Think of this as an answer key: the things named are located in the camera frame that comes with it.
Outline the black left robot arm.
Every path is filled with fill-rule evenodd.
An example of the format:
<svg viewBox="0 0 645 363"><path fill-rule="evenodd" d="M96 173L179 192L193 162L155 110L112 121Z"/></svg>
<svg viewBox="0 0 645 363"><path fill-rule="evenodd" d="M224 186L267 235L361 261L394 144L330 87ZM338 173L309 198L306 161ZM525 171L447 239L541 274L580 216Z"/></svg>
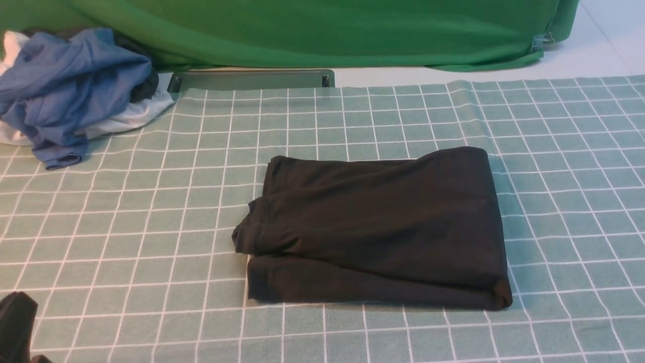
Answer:
<svg viewBox="0 0 645 363"><path fill-rule="evenodd" d="M1 362L51 362L44 355L30 353L38 303L22 291L1 301Z"/></svg>

